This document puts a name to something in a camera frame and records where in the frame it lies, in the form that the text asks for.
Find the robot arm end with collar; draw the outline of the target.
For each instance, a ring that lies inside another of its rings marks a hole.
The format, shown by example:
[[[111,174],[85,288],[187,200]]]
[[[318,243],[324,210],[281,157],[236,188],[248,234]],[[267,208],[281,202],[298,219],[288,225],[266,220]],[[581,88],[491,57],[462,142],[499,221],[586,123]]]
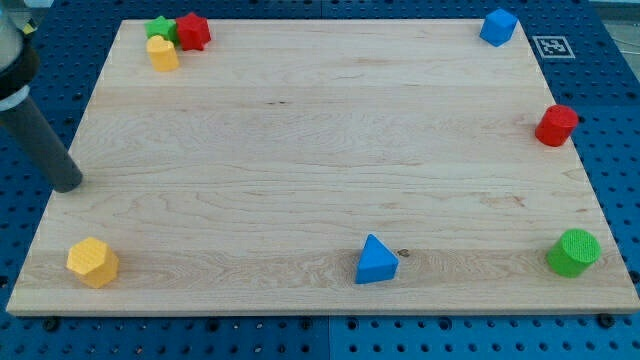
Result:
[[[53,0],[1,2],[1,111],[29,95],[39,58],[29,44]]]

